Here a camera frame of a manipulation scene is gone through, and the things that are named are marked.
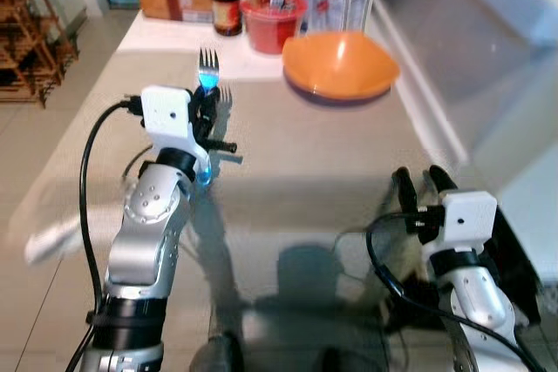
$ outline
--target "silver fork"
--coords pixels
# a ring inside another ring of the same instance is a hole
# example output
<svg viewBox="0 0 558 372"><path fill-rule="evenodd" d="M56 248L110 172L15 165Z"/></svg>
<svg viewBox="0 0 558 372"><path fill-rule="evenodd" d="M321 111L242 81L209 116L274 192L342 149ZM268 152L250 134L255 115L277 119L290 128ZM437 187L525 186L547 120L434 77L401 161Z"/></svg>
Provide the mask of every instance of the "silver fork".
<svg viewBox="0 0 558 372"><path fill-rule="evenodd" d="M217 51L200 49L200 64L198 67L200 84L207 94L211 89L217 87L219 83L219 58Z"/></svg>

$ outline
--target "tile floor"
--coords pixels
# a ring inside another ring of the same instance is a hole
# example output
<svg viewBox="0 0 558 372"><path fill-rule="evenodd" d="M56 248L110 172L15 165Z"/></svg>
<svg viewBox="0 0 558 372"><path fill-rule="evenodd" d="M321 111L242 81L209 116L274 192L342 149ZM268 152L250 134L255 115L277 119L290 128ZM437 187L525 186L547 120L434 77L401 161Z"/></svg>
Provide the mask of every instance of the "tile floor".
<svg viewBox="0 0 558 372"><path fill-rule="evenodd" d="M64 370L84 332L85 313L72 310L71 304L66 306L64 297L71 287L76 289L76 298L91 298L83 258L28 267L23 260L27 236L10 238L9 245L4 236L11 213L39 175L135 13L113 10L105 18L85 24L78 37L80 59L69 69L64 84L51 94L46 110L35 105L0 105L0 372ZM525 340L548 372L558 370L557 330L556 317L545 315L542 327L525 333ZM447 370L443 365L451 356L442 349L449 345L445 334L406 330L403 335L405 345L398 335L390 338L391 370L404 370L405 346L410 356L407 370ZM194 341L171 345L166 370L186 370L196 347ZM258 365L257 370L267 370L262 365L273 356L276 353L260 351L247 356L247 361Z"/></svg>

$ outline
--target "red lid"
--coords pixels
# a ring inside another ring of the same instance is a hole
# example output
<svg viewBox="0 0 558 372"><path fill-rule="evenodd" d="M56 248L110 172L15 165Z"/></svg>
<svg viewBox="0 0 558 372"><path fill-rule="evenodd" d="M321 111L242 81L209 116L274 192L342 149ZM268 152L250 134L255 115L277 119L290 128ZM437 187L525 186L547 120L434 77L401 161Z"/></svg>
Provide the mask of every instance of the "red lid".
<svg viewBox="0 0 558 372"><path fill-rule="evenodd" d="M306 0L285 0L283 9L261 6L254 0L241 0L242 13L266 21L290 21L303 17L308 9Z"/></svg>

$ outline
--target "orange plate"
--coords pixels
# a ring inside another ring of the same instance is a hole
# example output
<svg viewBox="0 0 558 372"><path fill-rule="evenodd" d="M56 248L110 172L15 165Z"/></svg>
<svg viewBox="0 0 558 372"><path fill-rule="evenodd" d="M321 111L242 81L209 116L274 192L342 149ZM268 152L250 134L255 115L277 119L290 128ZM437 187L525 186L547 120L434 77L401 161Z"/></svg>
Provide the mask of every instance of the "orange plate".
<svg viewBox="0 0 558 372"><path fill-rule="evenodd" d="M399 75L398 64L362 32L323 32L289 38L284 70L296 86L332 99L381 95Z"/></svg>

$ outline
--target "orange bowl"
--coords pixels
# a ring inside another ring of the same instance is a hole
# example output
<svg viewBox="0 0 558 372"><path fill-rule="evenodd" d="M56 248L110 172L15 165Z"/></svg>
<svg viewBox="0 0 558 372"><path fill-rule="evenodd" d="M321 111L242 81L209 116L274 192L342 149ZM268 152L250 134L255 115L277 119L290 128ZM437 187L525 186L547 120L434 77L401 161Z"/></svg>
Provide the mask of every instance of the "orange bowl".
<svg viewBox="0 0 558 372"><path fill-rule="evenodd" d="M282 63L294 85L331 99L381 95L399 75L398 64L358 31L289 38Z"/></svg>

